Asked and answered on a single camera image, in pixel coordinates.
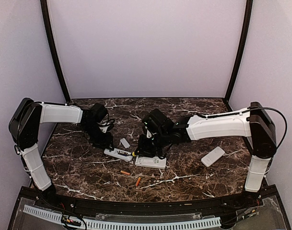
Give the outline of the white remote with battery bay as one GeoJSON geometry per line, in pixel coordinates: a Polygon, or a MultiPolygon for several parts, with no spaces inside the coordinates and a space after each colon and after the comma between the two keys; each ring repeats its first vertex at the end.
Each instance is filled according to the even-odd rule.
{"type": "Polygon", "coordinates": [[[135,165],[140,167],[148,167],[155,169],[165,169],[166,168],[167,159],[160,159],[158,157],[142,157],[137,156],[135,160],[135,165]]]}

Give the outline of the grey remote control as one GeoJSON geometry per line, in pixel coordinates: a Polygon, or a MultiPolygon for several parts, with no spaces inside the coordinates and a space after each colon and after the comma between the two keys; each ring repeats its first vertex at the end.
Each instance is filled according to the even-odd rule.
{"type": "Polygon", "coordinates": [[[104,154],[124,160],[124,161],[131,161],[133,159],[133,155],[131,152],[124,151],[117,148],[114,148],[113,150],[105,149],[104,154]]]}

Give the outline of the grey remote battery cover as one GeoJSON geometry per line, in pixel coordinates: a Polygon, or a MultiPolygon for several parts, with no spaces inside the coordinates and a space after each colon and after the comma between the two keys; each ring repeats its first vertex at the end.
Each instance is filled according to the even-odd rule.
{"type": "Polygon", "coordinates": [[[129,148],[130,144],[128,143],[128,141],[125,138],[121,138],[120,139],[120,143],[123,145],[124,148],[129,148]]]}

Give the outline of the white remote control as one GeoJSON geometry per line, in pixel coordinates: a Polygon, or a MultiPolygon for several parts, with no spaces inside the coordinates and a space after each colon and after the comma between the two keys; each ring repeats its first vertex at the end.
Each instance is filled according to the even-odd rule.
{"type": "Polygon", "coordinates": [[[212,166],[217,160],[219,160],[223,155],[225,154],[225,151],[221,147],[214,148],[211,152],[209,152],[207,155],[205,155],[201,162],[206,166],[210,167],[212,166]]]}

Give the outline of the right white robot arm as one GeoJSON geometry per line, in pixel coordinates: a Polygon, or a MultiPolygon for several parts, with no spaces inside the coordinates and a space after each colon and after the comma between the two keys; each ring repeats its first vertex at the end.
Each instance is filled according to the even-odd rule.
{"type": "Polygon", "coordinates": [[[276,140],[276,127],[259,102],[252,102],[241,110],[203,115],[182,116],[175,122],[159,109],[154,109],[142,120],[144,133],[140,135],[133,156],[164,159],[164,147],[190,143],[205,138],[240,136],[252,139],[252,157],[245,180],[244,192],[237,204],[247,208],[256,199],[262,180],[281,143],[276,140]]]}

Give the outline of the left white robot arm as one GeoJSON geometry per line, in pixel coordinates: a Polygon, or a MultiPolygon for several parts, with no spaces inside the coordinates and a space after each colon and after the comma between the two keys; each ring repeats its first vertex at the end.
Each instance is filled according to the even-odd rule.
{"type": "Polygon", "coordinates": [[[45,191],[53,188],[38,150],[39,126],[43,123],[79,124],[93,147],[114,150],[112,134],[102,130],[104,125],[101,121],[107,114],[107,109],[99,103],[90,109],[82,109],[76,105],[22,99],[10,120],[9,131],[16,154],[21,156],[37,189],[45,191]]]}

